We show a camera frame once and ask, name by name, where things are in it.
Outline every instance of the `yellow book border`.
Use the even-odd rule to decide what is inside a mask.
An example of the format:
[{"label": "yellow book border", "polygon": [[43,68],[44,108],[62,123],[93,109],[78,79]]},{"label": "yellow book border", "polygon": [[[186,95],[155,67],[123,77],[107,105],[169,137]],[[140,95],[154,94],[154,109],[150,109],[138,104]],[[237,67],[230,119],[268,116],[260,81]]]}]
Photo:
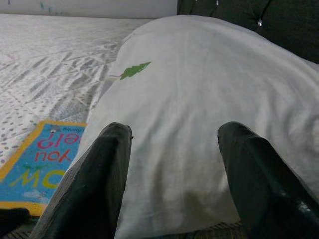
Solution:
[{"label": "yellow book border", "polygon": [[[85,127],[86,123],[73,123],[53,120],[40,121],[35,130],[24,140],[24,143],[18,148],[18,150],[11,156],[8,162],[0,169],[0,183],[4,180],[15,163],[19,160],[23,152],[35,141],[35,139],[41,134],[45,124],[54,124],[61,126],[81,126]],[[41,216],[46,208],[46,204],[31,203],[31,202],[0,202],[0,208],[12,209],[12,208],[27,208],[30,214],[33,216]]]}]

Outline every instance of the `white wall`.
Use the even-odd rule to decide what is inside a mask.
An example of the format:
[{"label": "white wall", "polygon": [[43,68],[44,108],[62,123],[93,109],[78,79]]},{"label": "white wall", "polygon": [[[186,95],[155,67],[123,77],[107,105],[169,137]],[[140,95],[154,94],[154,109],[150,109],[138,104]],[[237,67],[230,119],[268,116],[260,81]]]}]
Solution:
[{"label": "white wall", "polygon": [[177,0],[0,0],[0,13],[158,18],[176,11]]}]

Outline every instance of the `patterned bedsheet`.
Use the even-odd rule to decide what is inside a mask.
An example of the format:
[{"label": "patterned bedsheet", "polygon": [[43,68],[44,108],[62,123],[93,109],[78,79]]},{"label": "patterned bedsheet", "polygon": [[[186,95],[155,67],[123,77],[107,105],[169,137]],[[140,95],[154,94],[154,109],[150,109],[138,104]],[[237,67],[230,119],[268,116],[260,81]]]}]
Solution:
[{"label": "patterned bedsheet", "polygon": [[40,120],[86,122],[119,43],[148,21],[0,14],[0,167]]}]

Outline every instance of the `book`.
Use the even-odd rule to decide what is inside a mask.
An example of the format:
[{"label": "book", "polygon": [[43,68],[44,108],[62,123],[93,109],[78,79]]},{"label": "book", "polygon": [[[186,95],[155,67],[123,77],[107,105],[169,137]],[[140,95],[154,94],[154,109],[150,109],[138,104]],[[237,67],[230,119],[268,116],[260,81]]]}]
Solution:
[{"label": "book", "polygon": [[0,169],[0,208],[41,216],[75,158],[84,123],[41,121]]}]

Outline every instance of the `tufted headboard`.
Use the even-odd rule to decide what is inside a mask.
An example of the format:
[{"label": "tufted headboard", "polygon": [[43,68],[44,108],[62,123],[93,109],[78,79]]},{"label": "tufted headboard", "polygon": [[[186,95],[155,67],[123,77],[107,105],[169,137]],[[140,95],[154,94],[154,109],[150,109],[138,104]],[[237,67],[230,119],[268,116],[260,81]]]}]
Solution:
[{"label": "tufted headboard", "polygon": [[319,0],[178,0],[178,14],[219,18],[319,63]]}]

